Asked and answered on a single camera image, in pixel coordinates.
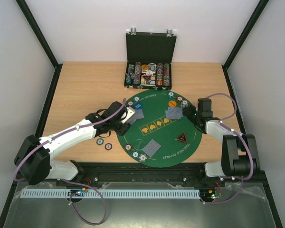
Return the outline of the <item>blue patterned card deck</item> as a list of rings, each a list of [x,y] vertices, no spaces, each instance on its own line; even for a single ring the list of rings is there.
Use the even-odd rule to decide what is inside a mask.
[[[132,117],[131,117],[131,118],[129,118],[129,119],[126,121],[126,123],[132,125],[136,120],[137,120],[136,118],[134,118],[134,117],[132,118]]]

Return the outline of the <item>single blue patterned card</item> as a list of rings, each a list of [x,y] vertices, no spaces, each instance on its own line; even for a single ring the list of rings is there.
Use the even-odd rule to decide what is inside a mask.
[[[133,118],[136,120],[143,119],[144,118],[143,110],[142,109],[135,110],[135,114],[133,115]]]

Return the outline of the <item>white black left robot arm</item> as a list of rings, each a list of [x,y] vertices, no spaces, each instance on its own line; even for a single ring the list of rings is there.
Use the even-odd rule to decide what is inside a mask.
[[[60,153],[86,140],[110,131],[123,136],[130,128],[127,121],[135,110],[126,102],[113,102],[107,109],[90,113],[80,122],[58,133],[37,138],[30,135],[23,141],[14,164],[14,181],[36,185],[46,179],[73,180],[81,171],[75,161],[55,160]]]

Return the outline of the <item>teal poker chip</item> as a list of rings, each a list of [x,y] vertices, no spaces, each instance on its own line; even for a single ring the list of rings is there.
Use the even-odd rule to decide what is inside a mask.
[[[97,145],[102,145],[104,143],[104,140],[102,138],[99,138],[96,140]]]

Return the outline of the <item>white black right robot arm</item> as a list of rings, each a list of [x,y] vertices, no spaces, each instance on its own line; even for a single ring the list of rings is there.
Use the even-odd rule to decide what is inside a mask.
[[[198,173],[201,185],[210,185],[214,177],[249,180],[254,172],[260,170],[255,136],[238,133],[221,119],[213,117],[211,99],[201,98],[197,107],[187,105],[182,113],[203,134],[222,143],[221,160],[206,163],[205,170]]]

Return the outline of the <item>grey chips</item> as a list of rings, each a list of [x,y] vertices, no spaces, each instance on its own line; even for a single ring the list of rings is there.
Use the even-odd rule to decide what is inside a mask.
[[[189,105],[189,103],[188,103],[187,100],[182,100],[182,102],[181,102],[181,107],[182,108],[186,108],[186,107],[188,107],[188,105]]]

